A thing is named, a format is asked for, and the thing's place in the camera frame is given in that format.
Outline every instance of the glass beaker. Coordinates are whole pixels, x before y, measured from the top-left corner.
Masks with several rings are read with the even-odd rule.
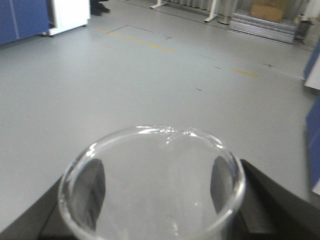
[[[58,205],[80,240],[225,240],[244,191],[240,161],[213,135],[135,126],[80,154]]]

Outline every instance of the gray floor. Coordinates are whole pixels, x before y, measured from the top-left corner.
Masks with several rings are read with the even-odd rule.
[[[303,87],[310,51],[230,33],[154,1],[110,0],[88,27],[0,46],[0,231],[93,141],[143,124],[224,140],[311,201]]]

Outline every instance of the black shoe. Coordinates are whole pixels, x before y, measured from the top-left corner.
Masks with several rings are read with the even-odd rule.
[[[90,8],[90,12],[92,15],[95,15],[95,16],[101,16],[102,13],[101,13],[101,10],[98,9],[98,8],[95,8],[95,7],[91,7]]]
[[[110,9],[106,8],[102,3],[99,3],[99,10],[104,13],[109,13]]]

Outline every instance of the blue panel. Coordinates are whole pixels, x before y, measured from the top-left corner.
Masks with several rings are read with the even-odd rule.
[[[320,97],[317,98],[306,117],[306,126],[309,144],[312,144],[312,141],[314,141],[314,138],[320,131]]]
[[[316,63],[316,60],[317,60],[317,58],[319,56],[319,53],[320,53],[320,39],[319,39],[317,45],[315,46],[307,65],[305,66],[305,69],[304,69],[304,80],[308,79],[309,74],[311,73],[311,70],[314,67],[314,65]]]
[[[314,187],[320,179],[320,130],[309,149],[311,159],[311,183]]]
[[[46,0],[12,0],[19,37],[26,38],[49,29]]]
[[[9,0],[0,0],[0,44],[17,40]]]

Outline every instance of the yellow floor marking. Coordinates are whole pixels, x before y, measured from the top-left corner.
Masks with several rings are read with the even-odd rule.
[[[158,46],[158,45],[154,45],[154,44],[151,44],[151,43],[147,43],[147,42],[144,42],[144,41],[140,41],[140,40],[134,39],[134,38],[129,37],[129,36],[124,36],[124,35],[121,35],[121,34],[119,34],[119,33],[115,33],[115,32],[113,32],[113,31],[107,31],[107,30],[104,30],[104,29],[99,28],[99,27],[97,27],[96,29],[97,29],[98,31],[100,31],[100,32],[105,33],[105,34],[110,34],[110,35],[118,36],[118,37],[121,37],[121,38],[124,38],[124,39],[128,39],[128,40],[130,40],[130,41],[136,42],[136,43],[138,43],[138,44],[147,45],[147,46],[149,46],[149,47],[151,47],[151,48],[153,48],[153,49],[160,49],[160,50],[163,50],[163,51],[166,51],[166,52],[169,52],[169,53],[175,53],[175,51],[173,51],[173,50],[166,49],[166,48],[164,48],[164,47],[161,47],[161,46]]]
[[[238,73],[246,74],[246,75],[249,75],[249,76],[258,77],[258,75],[255,75],[255,74],[253,74],[253,73],[246,72],[246,71],[241,71],[241,70],[239,70],[239,69],[231,68],[231,70],[236,71],[236,72],[238,72]]]

